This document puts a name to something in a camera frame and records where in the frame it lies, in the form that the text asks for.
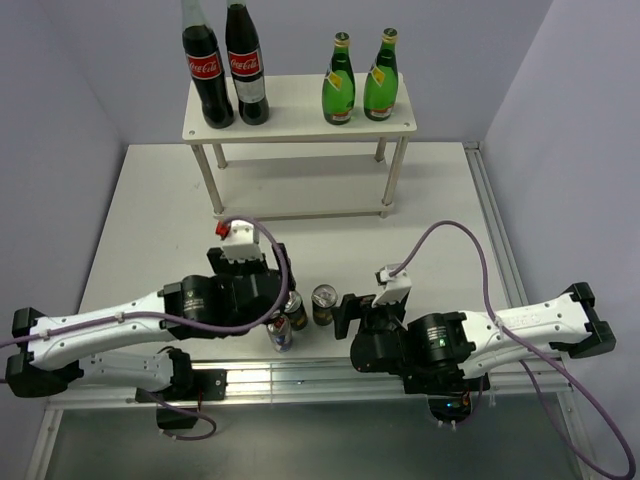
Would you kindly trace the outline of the black yellow tonic can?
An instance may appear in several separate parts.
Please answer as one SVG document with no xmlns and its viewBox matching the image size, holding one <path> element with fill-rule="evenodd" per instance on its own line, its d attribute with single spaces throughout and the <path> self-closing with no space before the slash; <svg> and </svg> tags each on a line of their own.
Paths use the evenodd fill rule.
<svg viewBox="0 0 640 480">
<path fill-rule="evenodd" d="M 303 298 L 297 291 L 289 292 L 289 300 L 285 304 L 284 314 L 289 319 L 294 331 L 301 331 L 308 325 Z"/>
<path fill-rule="evenodd" d="M 312 315 L 319 326 L 328 326 L 333 322 L 332 309 L 336 306 L 338 294 L 329 284 L 318 285 L 311 294 Z"/>
</svg>

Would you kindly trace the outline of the green glass bottle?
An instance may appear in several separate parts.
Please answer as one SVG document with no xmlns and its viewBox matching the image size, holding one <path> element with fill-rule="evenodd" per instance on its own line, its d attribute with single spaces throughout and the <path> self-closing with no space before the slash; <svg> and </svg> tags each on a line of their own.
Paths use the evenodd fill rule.
<svg viewBox="0 0 640 480">
<path fill-rule="evenodd" d="M 397 37 L 395 28 L 383 31 L 380 49 L 367 74 L 363 94 L 364 113 L 373 121 L 388 119 L 395 106 L 399 84 Z"/>
<path fill-rule="evenodd" d="M 355 104 L 355 77 L 351 65 L 350 36 L 337 32 L 334 49 L 322 86 L 322 111 L 324 119 L 332 125 L 350 121 Z"/>
</svg>

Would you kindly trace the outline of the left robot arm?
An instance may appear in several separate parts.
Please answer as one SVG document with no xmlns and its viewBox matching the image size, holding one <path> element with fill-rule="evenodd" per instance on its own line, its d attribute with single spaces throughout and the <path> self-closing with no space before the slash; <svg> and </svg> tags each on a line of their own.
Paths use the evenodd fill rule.
<svg viewBox="0 0 640 480">
<path fill-rule="evenodd" d="M 222 249 L 207 257 L 210 277 L 190 275 L 140 299 L 83 314 L 51 317 L 15 312 L 2 379 L 19 398 L 50 397 L 77 385 L 113 385 L 181 400 L 197 389 L 187 339 L 223 339 L 269 324 L 296 287 L 283 244 L 266 258 L 232 261 Z"/>
</svg>

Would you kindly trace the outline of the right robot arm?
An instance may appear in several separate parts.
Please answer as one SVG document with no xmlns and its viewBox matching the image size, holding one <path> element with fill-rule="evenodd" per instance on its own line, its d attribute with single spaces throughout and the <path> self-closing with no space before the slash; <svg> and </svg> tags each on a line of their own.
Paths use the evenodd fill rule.
<svg viewBox="0 0 640 480">
<path fill-rule="evenodd" d="M 494 313 L 452 311 L 405 320 L 412 282 L 397 265 L 376 274 L 376 294 L 339 296 L 322 285 L 312 295 L 313 311 L 342 340 L 358 324 L 350 360 L 360 373 L 386 373 L 401 379 L 407 394 L 453 396 L 486 391 L 496 367 L 543 353 L 572 359 L 611 352 L 610 325 L 595 311 L 586 282 L 570 285 L 546 302 Z"/>
</svg>

